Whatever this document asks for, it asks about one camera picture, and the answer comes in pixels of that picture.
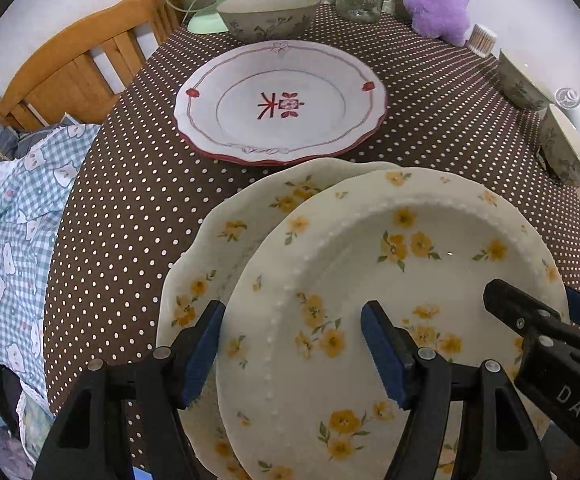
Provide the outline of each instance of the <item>brown tablecloth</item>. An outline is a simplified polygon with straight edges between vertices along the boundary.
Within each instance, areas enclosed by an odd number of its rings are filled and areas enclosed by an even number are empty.
[[[322,6],[306,40],[357,56],[383,80],[388,116],[342,156],[451,171],[502,195],[537,228],[564,282],[580,289],[580,203],[534,159],[539,117],[496,89],[497,60],[426,40],[392,16],[350,23]],[[238,46],[182,29],[123,93],[77,177],[56,240],[44,325],[51,408],[92,358],[132,362],[153,349],[161,287],[208,212],[278,168],[243,167],[195,152],[177,135],[177,92],[204,63]],[[136,464],[140,416],[128,408]]]

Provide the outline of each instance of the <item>metal bolt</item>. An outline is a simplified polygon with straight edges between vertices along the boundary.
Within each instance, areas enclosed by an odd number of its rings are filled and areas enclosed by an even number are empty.
[[[417,354],[419,354],[419,357],[425,359],[426,361],[432,361],[432,359],[436,357],[436,352],[432,348],[428,348],[427,346],[419,348]]]
[[[541,343],[544,346],[547,346],[548,348],[554,346],[554,341],[550,339],[547,335],[539,336],[539,343]]]
[[[486,361],[486,370],[496,374],[497,372],[501,371],[501,365],[490,359],[489,361]]]
[[[170,348],[167,346],[160,346],[159,348],[155,349],[152,355],[154,355],[155,359],[167,359],[170,357]]]
[[[96,372],[97,370],[101,370],[103,368],[103,361],[99,358],[93,359],[88,363],[88,370],[91,372]]]

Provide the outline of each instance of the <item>wooden headboard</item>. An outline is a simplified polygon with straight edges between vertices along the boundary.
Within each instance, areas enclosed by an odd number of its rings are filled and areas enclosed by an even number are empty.
[[[43,126],[31,105],[48,123],[59,122],[67,112],[101,124],[119,94],[111,90],[90,50],[100,46],[127,86],[145,62],[133,31],[144,23],[161,44],[179,27],[180,14],[164,0],[122,0],[59,32],[15,74],[0,98],[0,123],[16,130]]]

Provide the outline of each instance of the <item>blue gripper pad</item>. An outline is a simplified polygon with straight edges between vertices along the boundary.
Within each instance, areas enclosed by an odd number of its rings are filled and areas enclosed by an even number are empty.
[[[400,408],[404,408],[406,390],[403,387],[403,364],[392,350],[390,342],[368,304],[361,309],[361,332],[372,354],[374,366],[384,383],[386,394],[397,402]]]
[[[219,304],[210,318],[210,323],[202,334],[186,365],[185,383],[181,393],[183,405],[187,408],[201,395],[210,368],[219,349],[219,332],[224,320],[225,305]]]

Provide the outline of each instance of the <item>floral plate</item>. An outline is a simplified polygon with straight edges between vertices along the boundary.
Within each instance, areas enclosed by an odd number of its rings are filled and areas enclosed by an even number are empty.
[[[483,306],[494,278],[567,322],[564,286],[537,231],[512,204],[454,174],[375,171],[294,210],[241,274],[220,336],[219,407],[249,475],[384,478],[407,414],[388,400],[361,333],[369,300],[420,346],[467,365],[496,359],[513,376],[521,339]],[[526,408],[543,433],[547,417]],[[442,478],[460,418],[454,403]]]
[[[267,176],[215,207],[192,246],[166,276],[157,345],[171,345],[183,328],[196,324],[209,301],[227,303],[250,257],[299,204],[342,180],[385,168],[397,166],[319,158]],[[201,463],[217,476],[241,480],[244,471],[234,458],[219,415],[214,370],[200,399],[179,415]],[[247,426],[248,418],[243,415],[240,424]]]
[[[193,73],[174,117],[197,151],[240,164],[291,164],[352,149],[386,110],[384,84],[356,57],[320,43],[265,41]]]

